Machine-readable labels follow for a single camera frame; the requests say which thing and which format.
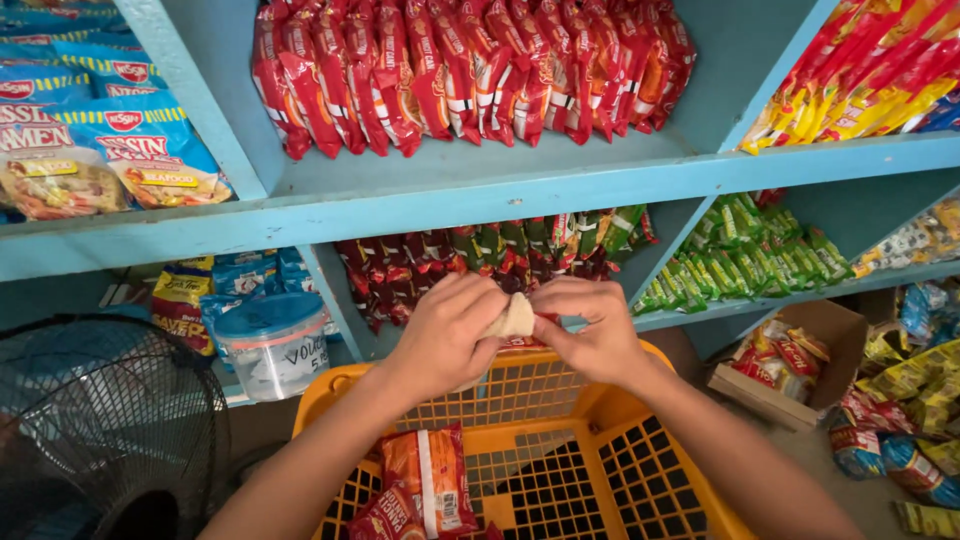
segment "orange plastic basket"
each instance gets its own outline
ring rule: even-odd
[[[294,436],[370,366],[317,378],[300,400]],[[458,421],[480,525],[469,538],[486,539],[490,521],[506,540],[754,538],[646,405],[616,386],[587,383],[552,352],[500,356],[486,382],[417,406],[395,429]],[[342,525],[381,488],[380,465],[364,459],[314,538],[341,538]]]

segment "electric fan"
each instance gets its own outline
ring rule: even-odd
[[[193,538],[229,447],[203,365],[120,315],[0,332],[0,538]]]

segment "plastic container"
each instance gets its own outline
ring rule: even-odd
[[[641,344],[669,365],[656,347]],[[294,436],[370,366],[339,367],[315,380],[300,399]],[[480,526],[462,538],[486,538],[490,521],[506,540],[755,538],[646,405],[615,386],[587,383],[552,352],[500,356],[485,382],[421,404],[394,427],[433,430],[458,421]],[[350,474],[313,538],[339,539],[380,491],[375,460]]]
[[[213,332],[252,400],[301,393],[330,367],[324,323],[329,315],[313,292],[289,292],[241,304],[217,318]]]

